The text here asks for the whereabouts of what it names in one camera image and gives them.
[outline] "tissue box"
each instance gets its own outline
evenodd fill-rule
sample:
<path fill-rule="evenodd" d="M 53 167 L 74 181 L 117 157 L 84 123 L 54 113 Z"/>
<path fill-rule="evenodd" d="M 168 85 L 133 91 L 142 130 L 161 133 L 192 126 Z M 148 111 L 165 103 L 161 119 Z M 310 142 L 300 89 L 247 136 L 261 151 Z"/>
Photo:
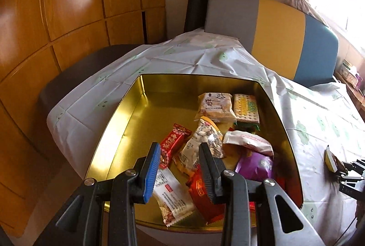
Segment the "tissue box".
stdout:
<path fill-rule="evenodd" d="M 359 82 L 359 80 L 352 75 L 350 72 L 347 75 L 346 79 L 345 79 L 348 83 L 350 83 L 354 88 L 357 86 L 357 83 Z"/>
<path fill-rule="evenodd" d="M 344 61 L 340 67 L 339 73 L 346 80 L 347 76 L 350 74 L 350 67 L 347 65 L 348 62 Z"/>

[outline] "gold tin box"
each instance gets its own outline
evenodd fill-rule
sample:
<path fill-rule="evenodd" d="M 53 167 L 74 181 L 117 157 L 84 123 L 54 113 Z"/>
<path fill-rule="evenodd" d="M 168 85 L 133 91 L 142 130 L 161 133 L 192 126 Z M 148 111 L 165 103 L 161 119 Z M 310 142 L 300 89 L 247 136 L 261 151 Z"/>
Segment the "gold tin box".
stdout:
<path fill-rule="evenodd" d="M 194 131 L 198 125 L 198 96 L 202 93 L 245 93 L 254 95 L 260 115 L 260 132 L 274 149 L 274 166 L 282 171 L 285 189 L 298 207 L 303 204 L 299 171 L 284 126 L 269 97 L 258 82 L 194 74 L 140 75 L 121 100 L 96 148 L 86 178 L 112 179 L 146 156 L 152 142 L 161 142 L 178 123 Z M 230 125 L 217 124 L 224 134 Z M 225 149 L 227 168 L 234 169 L 239 150 Z M 172 162 L 170 170 L 182 185 L 188 180 Z M 223 221 L 205 224 L 196 210 L 167 229 L 157 201 L 135 205 L 136 223 L 160 230 L 183 233 L 220 232 Z"/>

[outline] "biscuit package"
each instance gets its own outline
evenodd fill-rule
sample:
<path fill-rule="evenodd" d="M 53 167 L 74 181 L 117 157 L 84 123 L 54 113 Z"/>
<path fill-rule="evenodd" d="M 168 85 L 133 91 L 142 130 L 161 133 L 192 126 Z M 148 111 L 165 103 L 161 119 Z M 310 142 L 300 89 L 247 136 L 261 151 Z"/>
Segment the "biscuit package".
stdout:
<path fill-rule="evenodd" d="M 234 122 L 236 116 L 232 111 L 231 98 L 229 93 L 203 93 L 198 97 L 199 110 L 195 121 L 206 116 L 213 122 Z"/>

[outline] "purple snack bag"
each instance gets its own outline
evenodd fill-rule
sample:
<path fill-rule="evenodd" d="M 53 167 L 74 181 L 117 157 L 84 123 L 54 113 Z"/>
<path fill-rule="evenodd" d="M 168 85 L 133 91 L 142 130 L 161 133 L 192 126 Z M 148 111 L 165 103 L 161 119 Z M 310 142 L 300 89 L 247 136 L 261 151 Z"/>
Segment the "purple snack bag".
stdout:
<path fill-rule="evenodd" d="M 269 156 L 247 149 L 238 161 L 235 172 L 248 180 L 262 182 L 271 178 L 272 166 Z"/>

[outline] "white snack wrapper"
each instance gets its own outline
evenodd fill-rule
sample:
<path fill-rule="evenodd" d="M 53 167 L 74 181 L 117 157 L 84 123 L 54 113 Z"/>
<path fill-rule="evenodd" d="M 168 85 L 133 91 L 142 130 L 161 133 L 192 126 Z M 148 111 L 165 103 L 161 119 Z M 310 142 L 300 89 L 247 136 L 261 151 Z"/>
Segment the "white snack wrapper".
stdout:
<path fill-rule="evenodd" d="M 223 144 L 241 145 L 267 156 L 274 156 L 274 151 L 269 141 L 259 135 L 253 135 L 240 130 L 227 131 Z"/>
<path fill-rule="evenodd" d="M 213 122 L 233 122 L 236 116 L 232 111 L 232 96 L 229 93 L 203 93 L 198 97 L 199 111 L 194 121 L 201 116 L 210 118 Z"/>
<path fill-rule="evenodd" d="M 176 180 L 169 168 L 157 170 L 153 196 L 158 202 L 167 227 L 189 216 L 195 210 L 188 190 Z"/>

